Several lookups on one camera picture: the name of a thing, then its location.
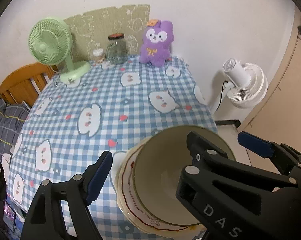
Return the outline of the green cartoon wall mat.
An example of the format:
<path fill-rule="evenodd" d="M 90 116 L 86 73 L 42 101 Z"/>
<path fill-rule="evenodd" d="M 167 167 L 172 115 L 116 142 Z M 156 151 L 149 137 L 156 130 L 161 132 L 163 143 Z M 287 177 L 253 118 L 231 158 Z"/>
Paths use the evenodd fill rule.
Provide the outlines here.
<path fill-rule="evenodd" d="M 65 19 L 73 37 L 72 60 L 92 60 L 93 51 L 106 49 L 108 36 L 115 33 L 124 34 L 130 55 L 138 54 L 149 13 L 149 4 L 132 4 L 91 10 Z"/>

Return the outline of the green desk fan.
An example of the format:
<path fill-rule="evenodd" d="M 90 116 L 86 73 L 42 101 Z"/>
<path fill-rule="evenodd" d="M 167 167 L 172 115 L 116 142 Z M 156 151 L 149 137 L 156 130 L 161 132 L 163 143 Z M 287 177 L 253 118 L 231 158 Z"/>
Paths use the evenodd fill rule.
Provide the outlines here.
<path fill-rule="evenodd" d="M 31 55 L 41 64 L 52 66 L 65 63 L 66 69 L 60 81 L 71 84 L 89 72 L 87 61 L 73 62 L 71 49 L 73 38 L 69 26 L 56 17 L 47 17 L 37 22 L 28 37 Z"/>

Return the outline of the orange wooden chair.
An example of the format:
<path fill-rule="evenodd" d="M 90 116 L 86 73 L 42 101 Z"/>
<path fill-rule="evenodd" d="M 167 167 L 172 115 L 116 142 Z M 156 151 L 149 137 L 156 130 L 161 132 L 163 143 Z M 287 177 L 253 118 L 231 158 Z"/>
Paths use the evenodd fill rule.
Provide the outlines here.
<path fill-rule="evenodd" d="M 57 72 L 57 66 L 47 66 L 41 63 L 20 67 L 0 83 L 0 98 L 10 104 L 26 102 L 33 106 Z"/>

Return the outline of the floral ceramic bowl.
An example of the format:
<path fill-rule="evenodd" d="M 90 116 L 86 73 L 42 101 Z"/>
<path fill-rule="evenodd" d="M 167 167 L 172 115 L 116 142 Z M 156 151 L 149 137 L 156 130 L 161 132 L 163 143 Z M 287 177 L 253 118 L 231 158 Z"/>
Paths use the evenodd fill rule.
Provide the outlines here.
<path fill-rule="evenodd" d="M 177 226 L 191 226 L 199 221 L 176 199 L 182 169 L 192 164 L 187 135 L 196 132 L 235 157 L 229 145 L 209 129 L 181 125 L 165 129 L 151 137 L 136 157 L 133 186 L 142 206 L 158 220 Z"/>

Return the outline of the cotton swab container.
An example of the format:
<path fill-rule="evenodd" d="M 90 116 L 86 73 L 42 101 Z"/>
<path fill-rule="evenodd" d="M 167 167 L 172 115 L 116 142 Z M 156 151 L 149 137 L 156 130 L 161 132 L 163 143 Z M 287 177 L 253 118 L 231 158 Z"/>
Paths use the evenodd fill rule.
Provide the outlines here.
<path fill-rule="evenodd" d="M 104 49 L 102 48 L 94 50 L 92 52 L 92 56 L 93 56 L 93 61 L 96 64 L 102 64 L 103 62 L 106 61 L 106 55 Z"/>

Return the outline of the purple plush bunny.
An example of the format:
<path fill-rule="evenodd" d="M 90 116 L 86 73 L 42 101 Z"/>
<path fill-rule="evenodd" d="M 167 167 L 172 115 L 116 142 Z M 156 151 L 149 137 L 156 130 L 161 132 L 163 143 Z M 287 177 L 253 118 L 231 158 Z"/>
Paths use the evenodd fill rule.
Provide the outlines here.
<path fill-rule="evenodd" d="M 170 21 L 149 20 L 140 49 L 140 63 L 163 67 L 170 58 L 170 46 L 174 41 L 173 24 Z"/>

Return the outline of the grey plaid bedding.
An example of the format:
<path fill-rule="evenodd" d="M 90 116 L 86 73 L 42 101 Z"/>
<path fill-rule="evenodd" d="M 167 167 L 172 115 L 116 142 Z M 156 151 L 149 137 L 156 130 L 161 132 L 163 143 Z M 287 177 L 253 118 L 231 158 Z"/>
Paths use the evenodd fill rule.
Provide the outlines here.
<path fill-rule="evenodd" d="M 11 105 L 0 99 L 0 154 L 15 146 L 29 110 L 25 104 Z"/>

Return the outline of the small screen device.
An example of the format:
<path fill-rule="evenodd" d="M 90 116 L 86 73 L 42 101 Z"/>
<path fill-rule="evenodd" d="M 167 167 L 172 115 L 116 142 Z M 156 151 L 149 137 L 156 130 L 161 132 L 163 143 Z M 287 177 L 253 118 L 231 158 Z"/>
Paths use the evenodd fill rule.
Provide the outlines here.
<path fill-rule="evenodd" d="M 4 201 L 3 221 L 8 226 L 11 232 L 14 232 L 16 213 L 10 205 Z"/>

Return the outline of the blue checkered tablecloth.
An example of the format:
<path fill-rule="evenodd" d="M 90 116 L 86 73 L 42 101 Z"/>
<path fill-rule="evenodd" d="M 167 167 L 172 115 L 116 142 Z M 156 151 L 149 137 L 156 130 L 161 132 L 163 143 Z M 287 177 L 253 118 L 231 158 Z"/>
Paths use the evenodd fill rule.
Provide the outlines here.
<path fill-rule="evenodd" d="M 53 77 L 33 105 L 10 163 L 8 196 L 28 211 L 43 180 L 67 181 L 104 151 L 128 151 L 163 129 L 195 125 L 216 131 L 187 64 L 172 57 L 161 68 L 137 56 L 93 64 L 71 84 Z"/>

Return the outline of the white standing fan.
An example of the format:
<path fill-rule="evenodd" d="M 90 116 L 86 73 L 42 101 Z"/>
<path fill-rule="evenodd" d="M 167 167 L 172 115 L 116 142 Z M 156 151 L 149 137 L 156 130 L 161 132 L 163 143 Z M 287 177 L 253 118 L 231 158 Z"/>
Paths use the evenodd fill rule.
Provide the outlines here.
<path fill-rule="evenodd" d="M 210 107 L 214 114 L 221 102 L 228 98 L 239 109 L 253 108 L 266 96 L 268 80 L 262 68 L 255 63 L 241 63 L 231 58 L 222 67 L 226 80 L 215 103 Z"/>

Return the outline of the scalloped yellow flower plate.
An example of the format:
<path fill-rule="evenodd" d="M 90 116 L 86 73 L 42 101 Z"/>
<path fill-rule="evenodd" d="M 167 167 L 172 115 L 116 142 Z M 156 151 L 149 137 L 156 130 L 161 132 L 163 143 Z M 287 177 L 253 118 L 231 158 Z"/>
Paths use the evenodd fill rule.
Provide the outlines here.
<path fill-rule="evenodd" d="M 119 209 L 122 211 L 124 216 L 140 231 L 142 230 L 140 227 L 140 221 L 136 218 L 135 215 L 132 214 L 131 211 L 129 211 L 128 207 L 125 204 L 122 204 L 122 198 L 119 196 L 119 189 L 118 189 L 118 176 L 119 172 L 122 167 L 122 163 L 125 160 L 127 155 L 127 151 L 118 151 L 113 154 L 113 165 L 110 171 L 110 179 L 112 186 L 114 188 L 114 191 L 116 192 L 116 198 L 117 198 L 117 205 Z"/>

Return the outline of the glass jar black lid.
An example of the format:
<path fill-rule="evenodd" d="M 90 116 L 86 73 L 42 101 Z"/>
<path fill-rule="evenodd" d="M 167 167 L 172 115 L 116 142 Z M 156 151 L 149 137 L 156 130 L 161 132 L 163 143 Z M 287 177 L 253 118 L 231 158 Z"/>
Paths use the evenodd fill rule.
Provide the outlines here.
<path fill-rule="evenodd" d="M 128 50 L 123 33 L 114 33 L 108 36 L 106 58 L 111 64 L 125 63 L 128 58 Z"/>

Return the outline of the beige wooden door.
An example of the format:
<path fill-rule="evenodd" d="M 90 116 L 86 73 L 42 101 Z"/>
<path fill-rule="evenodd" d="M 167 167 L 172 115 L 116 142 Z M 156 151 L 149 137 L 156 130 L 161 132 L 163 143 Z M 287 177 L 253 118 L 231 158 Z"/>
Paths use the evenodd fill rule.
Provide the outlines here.
<path fill-rule="evenodd" d="M 262 139 L 284 143 L 301 152 L 301 12 L 295 9 L 293 29 L 282 62 L 265 98 L 239 126 Z"/>

